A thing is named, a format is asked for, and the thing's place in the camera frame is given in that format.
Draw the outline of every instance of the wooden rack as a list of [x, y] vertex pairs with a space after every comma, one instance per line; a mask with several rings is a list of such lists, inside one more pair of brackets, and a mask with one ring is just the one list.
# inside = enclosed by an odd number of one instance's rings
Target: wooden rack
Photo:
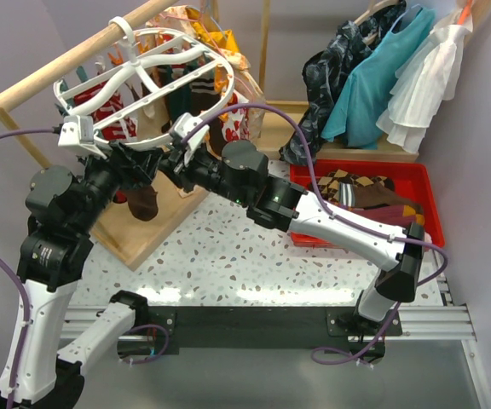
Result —
[[[217, 2], [212, 1], [212, 10], [218, 10]], [[128, 13], [124, 18], [137, 28], [153, 18], [156, 14], [170, 7], [176, 0], [149, 0], [142, 6]], [[473, 21], [476, 26], [486, 18], [491, 9], [491, 0], [477, 0], [472, 8]], [[262, 20], [262, 53], [259, 83], [264, 86], [266, 78], [267, 50], [269, 47], [269, 14], [270, 0], [264, 0]], [[111, 24], [81, 44], [52, 60], [46, 66], [22, 79], [15, 85], [0, 93], [0, 122], [9, 130], [20, 126], [13, 120], [10, 112], [37, 95], [54, 81], [62, 78], [77, 66], [85, 63], [105, 48], [111, 46], [123, 36], [121, 29]], [[307, 103], [302, 101], [272, 101], [273, 105], [299, 120]], [[265, 116], [262, 137], [256, 142], [260, 151], [270, 158], [278, 158], [279, 148], [287, 142], [292, 129], [282, 119], [272, 113]], [[27, 135], [20, 135], [16, 140], [43, 167], [51, 163], [30, 140]], [[399, 147], [389, 144], [384, 139], [378, 144], [378, 150], [344, 149], [336, 143], [327, 143], [318, 153], [318, 158], [340, 158], [354, 160], [379, 160], [413, 162], [417, 155], [405, 153]], [[126, 205], [110, 204], [98, 223], [93, 228], [93, 235], [106, 246], [119, 260], [130, 269], [136, 269], [156, 249], [165, 238], [190, 214], [205, 198], [203, 189], [182, 198], [171, 182], [163, 175], [157, 175], [154, 183], [159, 195], [159, 214], [150, 222], [140, 222], [132, 217]]]

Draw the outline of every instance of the teal shirt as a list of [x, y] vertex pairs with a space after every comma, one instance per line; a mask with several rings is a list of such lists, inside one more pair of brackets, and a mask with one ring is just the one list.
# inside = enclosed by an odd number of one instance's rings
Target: teal shirt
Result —
[[323, 139], [333, 141], [345, 132], [347, 146], [376, 149], [383, 134], [376, 121], [388, 107], [390, 91], [397, 81], [396, 71], [427, 38], [434, 19], [434, 10], [421, 9], [400, 32], [394, 32], [392, 27], [373, 53], [349, 75], [321, 132]]

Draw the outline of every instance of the cable clip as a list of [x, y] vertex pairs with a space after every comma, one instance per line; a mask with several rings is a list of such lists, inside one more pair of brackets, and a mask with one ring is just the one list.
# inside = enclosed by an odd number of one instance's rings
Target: cable clip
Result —
[[13, 386], [12, 388], [10, 386], [7, 387], [7, 390], [6, 390], [7, 396], [9, 396], [13, 392], [15, 392], [17, 389], [18, 389], [18, 383], [15, 386]]

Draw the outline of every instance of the speckled white surface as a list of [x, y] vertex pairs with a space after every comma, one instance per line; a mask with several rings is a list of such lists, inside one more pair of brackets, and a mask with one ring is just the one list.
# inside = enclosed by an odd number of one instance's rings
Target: speckled white surface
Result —
[[[280, 162], [270, 170], [288, 175]], [[435, 269], [426, 253], [420, 278]], [[287, 234], [256, 226], [245, 210], [210, 194], [135, 272], [96, 243], [71, 304], [105, 305], [128, 290], [151, 305], [354, 305], [376, 272], [345, 250], [295, 247]], [[442, 305], [435, 280], [419, 287], [412, 305]]]

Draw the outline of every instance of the red plastic tray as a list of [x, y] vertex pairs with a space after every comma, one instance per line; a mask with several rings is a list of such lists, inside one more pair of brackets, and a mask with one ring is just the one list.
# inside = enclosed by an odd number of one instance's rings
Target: red plastic tray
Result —
[[[441, 221], [436, 212], [427, 169], [422, 164], [398, 164], [390, 162], [361, 162], [351, 160], [324, 160], [315, 164], [315, 176], [319, 179], [336, 169], [362, 176], [388, 176], [396, 185], [396, 193], [419, 203], [424, 208], [425, 231], [431, 235], [433, 244], [443, 247]], [[308, 168], [291, 165], [291, 181], [307, 187], [310, 183]], [[299, 247], [334, 247], [324, 240], [291, 233], [293, 244]]]

